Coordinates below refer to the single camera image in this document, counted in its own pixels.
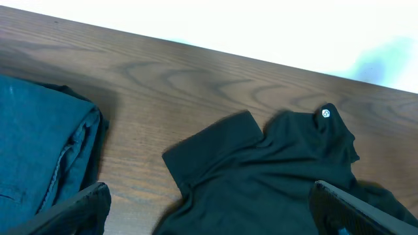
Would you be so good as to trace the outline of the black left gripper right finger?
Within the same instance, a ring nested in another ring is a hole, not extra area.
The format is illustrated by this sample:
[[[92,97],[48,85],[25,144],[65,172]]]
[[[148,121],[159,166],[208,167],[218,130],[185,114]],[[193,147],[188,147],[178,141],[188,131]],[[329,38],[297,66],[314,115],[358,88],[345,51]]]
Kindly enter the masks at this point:
[[[325,182],[310,190],[309,207],[319,234],[415,235],[417,227]]]

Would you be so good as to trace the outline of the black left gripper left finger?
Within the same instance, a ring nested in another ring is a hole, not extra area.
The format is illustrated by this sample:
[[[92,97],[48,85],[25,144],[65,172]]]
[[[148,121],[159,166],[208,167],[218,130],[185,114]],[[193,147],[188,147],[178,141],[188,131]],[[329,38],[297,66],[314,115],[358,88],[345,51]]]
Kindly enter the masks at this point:
[[[111,202],[107,184],[97,182],[4,234],[102,235]]]

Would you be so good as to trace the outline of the black t-shirt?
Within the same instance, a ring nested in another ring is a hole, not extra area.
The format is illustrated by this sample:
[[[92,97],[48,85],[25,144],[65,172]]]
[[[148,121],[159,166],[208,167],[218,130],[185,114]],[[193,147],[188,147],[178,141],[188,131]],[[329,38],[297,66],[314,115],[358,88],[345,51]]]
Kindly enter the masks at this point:
[[[356,180],[354,141],[330,103],[286,110],[265,129],[248,111],[222,119],[164,152],[182,202],[155,233],[317,234],[308,197],[318,180],[416,226],[390,191]]]

